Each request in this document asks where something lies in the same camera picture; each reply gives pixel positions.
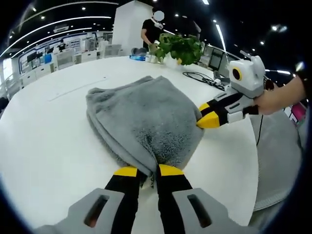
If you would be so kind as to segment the person's right hand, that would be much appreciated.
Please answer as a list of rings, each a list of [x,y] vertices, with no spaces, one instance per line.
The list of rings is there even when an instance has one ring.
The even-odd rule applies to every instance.
[[[259,97],[253,99],[251,106],[244,109],[245,113],[249,115],[270,115],[278,110],[276,105],[276,98],[273,92],[265,92]]]

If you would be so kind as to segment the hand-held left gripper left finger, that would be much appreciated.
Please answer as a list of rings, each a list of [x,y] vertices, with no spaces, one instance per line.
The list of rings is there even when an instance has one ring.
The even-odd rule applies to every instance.
[[[97,188],[70,206],[65,219],[35,229],[37,234],[130,234],[138,209],[141,172],[132,166],[114,172],[104,189]]]

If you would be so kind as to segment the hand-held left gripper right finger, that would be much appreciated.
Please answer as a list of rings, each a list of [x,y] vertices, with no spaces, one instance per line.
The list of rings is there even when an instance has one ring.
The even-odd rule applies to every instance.
[[[166,234],[257,234],[229,218],[227,208],[201,188],[193,188],[173,166],[157,169],[158,210]]]

